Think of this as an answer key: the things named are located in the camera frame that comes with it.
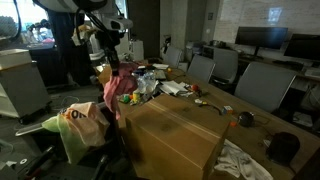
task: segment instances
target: cloth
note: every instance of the cloth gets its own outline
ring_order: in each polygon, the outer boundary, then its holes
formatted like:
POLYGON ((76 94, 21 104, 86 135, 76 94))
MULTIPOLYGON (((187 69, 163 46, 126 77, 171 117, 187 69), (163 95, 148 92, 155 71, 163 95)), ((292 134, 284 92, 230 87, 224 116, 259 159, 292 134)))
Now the cloth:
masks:
POLYGON ((99 107, 91 102, 72 104, 57 116, 42 123, 52 132, 60 133, 70 164, 77 164, 89 147, 105 144, 109 122, 99 107))
POLYGON ((138 88, 136 78, 131 75, 137 68, 138 65, 134 63, 120 63, 119 75, 111 76, 104 86, 104 101, 110 111, 116 113, 116 119, 120 118, 117 96, 132 93, 138 88))
POLYGON ((272 180, 271 174, 259 163, 243 152, 238 146, 225 140, 222 152, 217 160, 214 169, 227 171, 239 178, 240 175, 248 180, 272 180))

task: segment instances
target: green fabric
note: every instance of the green fabric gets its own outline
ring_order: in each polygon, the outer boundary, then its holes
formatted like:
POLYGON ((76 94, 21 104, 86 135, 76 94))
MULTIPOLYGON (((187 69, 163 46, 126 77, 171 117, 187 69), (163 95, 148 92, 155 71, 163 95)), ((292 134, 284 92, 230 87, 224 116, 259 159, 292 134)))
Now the green fabric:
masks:
POLYGON ((42 123, 42 127, 52 132, 59 132, 70 164, 77 164, 88 151, 81 137, 69 130, 68 123, 59 114, 42 123))

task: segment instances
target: computer monitor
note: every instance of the computer monitor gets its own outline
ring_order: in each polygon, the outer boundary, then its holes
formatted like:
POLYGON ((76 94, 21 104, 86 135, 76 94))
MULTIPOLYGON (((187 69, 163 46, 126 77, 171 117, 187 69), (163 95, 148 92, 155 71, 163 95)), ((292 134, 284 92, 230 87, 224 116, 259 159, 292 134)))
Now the computer monitor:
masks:
POLYGON ((293 34, 284 55, 320 61, 320 35, 293 34))
POLYGON ((283 27, 239 27, 235 43, 255 46, 256 57, 259 47, 280 49, 287 32, 288 28, 283 27))

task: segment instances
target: gray office chair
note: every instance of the gray office chair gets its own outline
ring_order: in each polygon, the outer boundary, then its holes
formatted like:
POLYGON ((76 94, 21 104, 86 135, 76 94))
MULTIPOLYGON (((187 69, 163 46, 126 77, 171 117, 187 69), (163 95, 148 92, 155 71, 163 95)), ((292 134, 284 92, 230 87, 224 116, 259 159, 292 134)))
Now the gray office chair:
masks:
POLYGON ((267 112, 279 108, 296 72, 252 62, 245 70, 235 90, 235 96, 267 112))
POLYGON ((234 82, 238 71, 238 53, 233 50, 214 48, 212 72, 213 80, 219 84, 234 82))
POLYGON ((177 68, 179 61, 181 59, 182 50, 169 46, 164 57, 164 63, 168 64, 170 67, 177 68))
POLYGON ((212 59, 195 55, 188 69, 188 74, 204 82, 209 82, 215 63, 212 59))

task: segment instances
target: white towel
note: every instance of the white towel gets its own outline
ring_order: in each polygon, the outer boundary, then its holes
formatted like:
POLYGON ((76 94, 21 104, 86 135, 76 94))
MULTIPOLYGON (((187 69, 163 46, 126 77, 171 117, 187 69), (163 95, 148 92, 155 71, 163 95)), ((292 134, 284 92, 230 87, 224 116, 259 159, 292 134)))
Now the white towel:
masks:
POLYGON ((224 142, 224 148, 218 157, 217 163, 214 169, 227 171, 237 178, 242 174, 248 180, 273 180, 273 177, 266 169, 227 139, 224 142))

